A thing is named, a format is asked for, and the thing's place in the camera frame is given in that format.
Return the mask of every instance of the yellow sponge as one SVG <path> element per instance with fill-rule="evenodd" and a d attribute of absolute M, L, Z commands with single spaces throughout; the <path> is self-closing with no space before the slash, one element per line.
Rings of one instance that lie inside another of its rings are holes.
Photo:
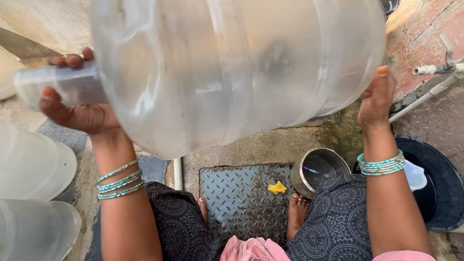
<path fill-rule="evenodd" d="M 267 189 L 274 192 L 274 194 L 276 194 L 276 195 L 279 192 L 284 193 L 287 190 L 287 188 L 284 185 L 282 185 L 282 183 L 280 183 L 280 181 L 277 181 L 277 185 L 269 185 L 269 187 Z"/>

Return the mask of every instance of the beige plastic container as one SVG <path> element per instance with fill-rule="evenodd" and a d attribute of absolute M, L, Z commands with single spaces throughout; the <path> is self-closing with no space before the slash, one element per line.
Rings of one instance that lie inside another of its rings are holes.
<path fill-rule="evenodd" d="M 61 261 L 81 224 L 65 202 L 0 199 L 0 261 Z"/>
<path fill-rule="evenodd" d="M 11 78 L 16 70 L 23 68 L 22 63 L 0 49 L 0 100 L 15 94 Z"/>
<path fill-rule="evenodd" d="M 66 145 L 0 121 L 0 198 L 51 200 L 77 169 Z"/>

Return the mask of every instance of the drain cover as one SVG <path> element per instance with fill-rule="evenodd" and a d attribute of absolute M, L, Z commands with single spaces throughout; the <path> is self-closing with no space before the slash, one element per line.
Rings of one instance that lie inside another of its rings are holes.
<path fill-rule="evenodd" d="M 291 164 L 205 168 L 200 171 L 200 196 L 206 201 L 208 226 L 223 242 L 233 235 L 272 239 L 284 247 L 288 205 L 295 193 Z M 275 195 L 268 185 L 280 181 L 288 190 Z"/>

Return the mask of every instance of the dark patterned dress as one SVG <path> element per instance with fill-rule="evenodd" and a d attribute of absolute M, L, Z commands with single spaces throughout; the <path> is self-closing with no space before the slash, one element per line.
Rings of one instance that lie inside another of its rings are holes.
<path fill-rule="evenodd" d="M 146 189 L 163 260 L 219 260 L 219 238 L 208 229 L 192 194 L 156 182 Z M 322 179 L 303 226 L 285 251 L 292 261 L 371 261 L 365 176 Z"/>

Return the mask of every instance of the pink cloth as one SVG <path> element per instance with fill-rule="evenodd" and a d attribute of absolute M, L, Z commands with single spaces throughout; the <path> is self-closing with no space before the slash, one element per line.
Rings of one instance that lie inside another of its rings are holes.
<path fill-rule="evenodd" d="M 372 261 L 435 261 L 435 259 L 423 252 L 403 250 L 380 254 Z"/>
<path fill-rule="evenodd" d="M 250 238 L 241 241 L 233 236 L 226 244 L 220 261 L 290 261 L 285 251 L 271 239 Z M 392 251 L 376 256 L 372 261 L 435 261 L 418 251 Z"/>
<path fill-rule="evenodd" d="M 290 261 L 285 251 L 272 240 L 250 238 L 241 241 L 233 236 L 226 244 L 221 261 Z"/>

